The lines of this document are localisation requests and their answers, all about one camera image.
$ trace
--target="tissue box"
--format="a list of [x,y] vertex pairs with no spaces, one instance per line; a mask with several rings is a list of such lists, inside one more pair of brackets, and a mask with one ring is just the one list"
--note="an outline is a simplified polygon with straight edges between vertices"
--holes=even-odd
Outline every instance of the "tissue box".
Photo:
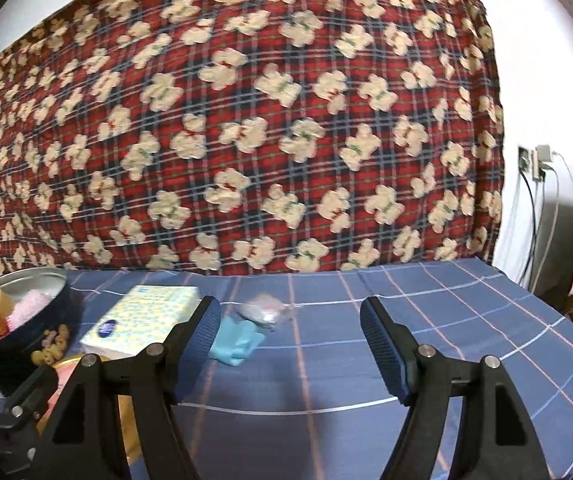
[[199,301],[195,286],[134,286],[84,335],[82,350],[110,359],[134,356],[188,321]]

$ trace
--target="yellow bowl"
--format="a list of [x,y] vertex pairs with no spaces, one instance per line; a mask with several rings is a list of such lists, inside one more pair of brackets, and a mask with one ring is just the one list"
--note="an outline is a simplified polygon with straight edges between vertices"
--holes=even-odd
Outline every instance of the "yellow bowl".
[[[110,361],[107,357],[100,357],[102,361]],[[53,368],[56,372],[62,370],[67,366],[77,366],[78,361],[82,359],[82,354],[63,359],[62,361],[56,363]],[[60,384],[57,391],[54,393],[54,397],[60,396],[64,385]],[[141,454],[142,447],[140,446],[140,438],[137,434],[137,428],[135,427],[135,414],[133,412],[133,402],[129,396],[118,396],[118,407],[120,411],[120,425],[122,426],[122,439],[124,440],[124,450],[126,451],[126,459],[130,464],[134,463]],[[38,422],[37,428],[38,433],[42,433],[46,423],[51,415],[51,408],[47,410],[42,419]]]

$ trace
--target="metal bolt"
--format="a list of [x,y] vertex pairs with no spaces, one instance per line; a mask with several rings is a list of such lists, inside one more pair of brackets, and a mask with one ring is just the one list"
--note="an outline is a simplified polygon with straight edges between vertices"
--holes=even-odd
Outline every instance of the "metal bolt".
[[93,366],[98,361],[98,357],[95,354],[86,354],[82,358],[82,366]]
[[495,355],[487,355],[484,358],[484,364],[486,364],[489,368],[499,368],[500,360]]
[[148,347],[146,347],[146,353],[150,356],[158,356],[164,352],[164,345],[162,343],[151,343]]
[[431,345],[418,346],[418,353],[423,357],[433,357],[436,354],[436,349]]

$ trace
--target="wall outlet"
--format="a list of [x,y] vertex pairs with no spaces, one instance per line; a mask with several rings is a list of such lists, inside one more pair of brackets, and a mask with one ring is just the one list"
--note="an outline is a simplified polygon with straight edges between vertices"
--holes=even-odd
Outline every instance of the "wall outlet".
[[523,173],[531,171],[531,150],[518,146],[518,169]]

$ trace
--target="pink sponge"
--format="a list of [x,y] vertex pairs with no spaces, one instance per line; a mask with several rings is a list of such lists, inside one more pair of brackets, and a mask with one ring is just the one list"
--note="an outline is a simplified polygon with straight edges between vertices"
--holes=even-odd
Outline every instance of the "pink sponge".
[[49,295],[39,290],[32,289],[28,291],[26,296],[16,304],[13,308],[13,312],[11,312],[6,319],[9,330],[15,330],[25,324],[46,307],[52,299],[53,298]]

